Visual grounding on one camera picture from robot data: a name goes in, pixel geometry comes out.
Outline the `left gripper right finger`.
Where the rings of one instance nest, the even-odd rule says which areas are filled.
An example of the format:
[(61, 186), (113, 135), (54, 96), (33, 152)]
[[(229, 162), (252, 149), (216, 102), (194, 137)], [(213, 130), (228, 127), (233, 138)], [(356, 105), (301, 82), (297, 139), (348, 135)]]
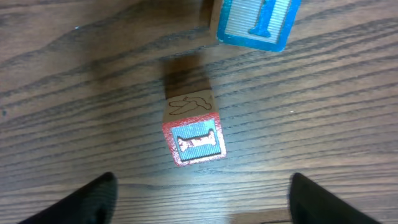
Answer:
[(298, 172), (291, 178), (289, 208), (294, 224), (379, 224)]

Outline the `red I wooden block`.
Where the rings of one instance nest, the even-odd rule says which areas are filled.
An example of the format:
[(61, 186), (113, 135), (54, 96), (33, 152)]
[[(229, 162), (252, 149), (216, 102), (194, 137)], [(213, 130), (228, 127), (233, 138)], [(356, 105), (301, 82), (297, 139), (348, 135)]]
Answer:
[(162, 131), (179, 167), (227, 155), (220, 114), (211, 89), (168, 98)]

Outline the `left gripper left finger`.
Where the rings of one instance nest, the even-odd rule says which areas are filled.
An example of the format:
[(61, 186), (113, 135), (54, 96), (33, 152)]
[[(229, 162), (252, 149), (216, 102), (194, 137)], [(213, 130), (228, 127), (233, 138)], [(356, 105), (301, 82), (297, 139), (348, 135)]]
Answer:
[(118, 180), (106, 172), (19, 224), (109, 224), (118, 198)]

